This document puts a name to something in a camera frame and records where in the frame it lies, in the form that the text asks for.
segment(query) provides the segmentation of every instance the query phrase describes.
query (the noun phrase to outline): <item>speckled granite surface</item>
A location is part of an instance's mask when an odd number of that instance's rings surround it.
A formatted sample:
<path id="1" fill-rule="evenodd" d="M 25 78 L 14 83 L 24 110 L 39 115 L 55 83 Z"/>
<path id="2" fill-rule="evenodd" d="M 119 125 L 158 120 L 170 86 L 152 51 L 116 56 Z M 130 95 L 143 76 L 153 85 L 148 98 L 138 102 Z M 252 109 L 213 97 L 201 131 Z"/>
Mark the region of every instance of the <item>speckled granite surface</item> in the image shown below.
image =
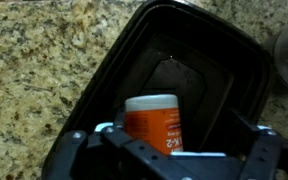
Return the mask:
<path id="1" fill-rule="evenodd" d="M 288 1 L 192 0 L 258 42 L 288 23 Z M 0 3 L 0 179 L 39 179 L 53 140 L 141 1 Z M 263 123 L 288 137 L 288 96 Z"/>

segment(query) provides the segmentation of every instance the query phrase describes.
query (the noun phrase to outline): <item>white cap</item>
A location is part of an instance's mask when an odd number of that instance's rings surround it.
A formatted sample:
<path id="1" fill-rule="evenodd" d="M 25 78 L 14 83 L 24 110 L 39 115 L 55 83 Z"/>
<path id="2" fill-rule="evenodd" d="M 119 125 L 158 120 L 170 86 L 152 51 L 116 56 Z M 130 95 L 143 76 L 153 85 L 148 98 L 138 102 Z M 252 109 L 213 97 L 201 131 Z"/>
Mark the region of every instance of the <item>white cap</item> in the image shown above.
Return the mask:
<path id="1" fill-rule="evenodd" d="M 172 94 L 148 95 L 129 98 L 126 112 L 178 108 L 177 97 Z"/>

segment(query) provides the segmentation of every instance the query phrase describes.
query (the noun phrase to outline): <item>orange label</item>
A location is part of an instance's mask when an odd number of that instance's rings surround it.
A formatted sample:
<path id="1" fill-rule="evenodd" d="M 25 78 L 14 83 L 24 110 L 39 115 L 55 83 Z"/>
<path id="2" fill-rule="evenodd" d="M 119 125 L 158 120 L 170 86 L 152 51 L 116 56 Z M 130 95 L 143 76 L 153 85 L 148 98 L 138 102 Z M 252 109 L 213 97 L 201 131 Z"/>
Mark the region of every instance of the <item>orange label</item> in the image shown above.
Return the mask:
<path id="1" fill-rule="evenodd" d="M 125 131 L 165 155 L 183 151 L 178 108 L 127 112 Z"/>

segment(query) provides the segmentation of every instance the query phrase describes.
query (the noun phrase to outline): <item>black plastic container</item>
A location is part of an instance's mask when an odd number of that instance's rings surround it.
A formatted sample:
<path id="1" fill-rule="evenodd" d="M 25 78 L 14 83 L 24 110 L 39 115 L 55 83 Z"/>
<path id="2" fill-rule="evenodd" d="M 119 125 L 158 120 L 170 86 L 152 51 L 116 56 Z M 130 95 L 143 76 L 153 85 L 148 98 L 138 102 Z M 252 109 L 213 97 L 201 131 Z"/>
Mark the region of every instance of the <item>black plastic container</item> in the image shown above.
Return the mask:
<path id="1" fill-rule="evenodd" d="M 129 97 L 171 93 L 179 98 L 184 149 L 211 150 L 205 145 L 229 142 L 225 109 L 257 123 L 273 69 L 268 53 L 214 15 L 183 1 L 148 1 L 105 57 L 54 147 L 67 131 L 92 133 L 98 123 L 114 121 Z"/>

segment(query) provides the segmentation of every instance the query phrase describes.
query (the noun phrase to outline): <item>granite countertop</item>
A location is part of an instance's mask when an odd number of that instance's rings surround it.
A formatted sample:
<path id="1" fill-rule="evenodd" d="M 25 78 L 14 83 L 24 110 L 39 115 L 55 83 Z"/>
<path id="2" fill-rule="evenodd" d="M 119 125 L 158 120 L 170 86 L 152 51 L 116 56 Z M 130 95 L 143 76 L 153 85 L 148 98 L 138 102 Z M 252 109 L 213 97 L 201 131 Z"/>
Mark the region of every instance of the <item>granite countertop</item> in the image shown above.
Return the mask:
<path id="1" fill-rule="evenodd" d="M 101 60 L 142 1 L 0 3 L 0 179 L 39 179 L 42 163 Z M 288 0 L 191 0 L 262 43 L 288 23 Z M 262 124 L 288 137 L 288 96 Z"/>

